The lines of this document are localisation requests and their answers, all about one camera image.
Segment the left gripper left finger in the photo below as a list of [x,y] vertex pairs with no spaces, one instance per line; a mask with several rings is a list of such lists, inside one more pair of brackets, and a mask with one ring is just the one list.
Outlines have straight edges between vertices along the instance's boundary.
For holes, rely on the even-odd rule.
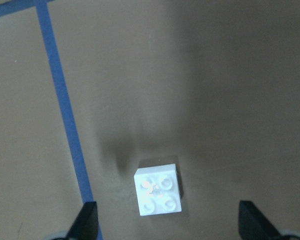
[[98,237],[98,207],[96,201],[84,203],[65,236],[65,240],[96,240]]

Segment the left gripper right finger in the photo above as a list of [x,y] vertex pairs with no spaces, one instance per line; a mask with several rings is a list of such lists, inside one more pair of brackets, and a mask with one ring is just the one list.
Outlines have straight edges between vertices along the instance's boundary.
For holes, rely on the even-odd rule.
[[275,226],[249,200],[239,202],[238,232],[242,240],[278,240],[282,237]]

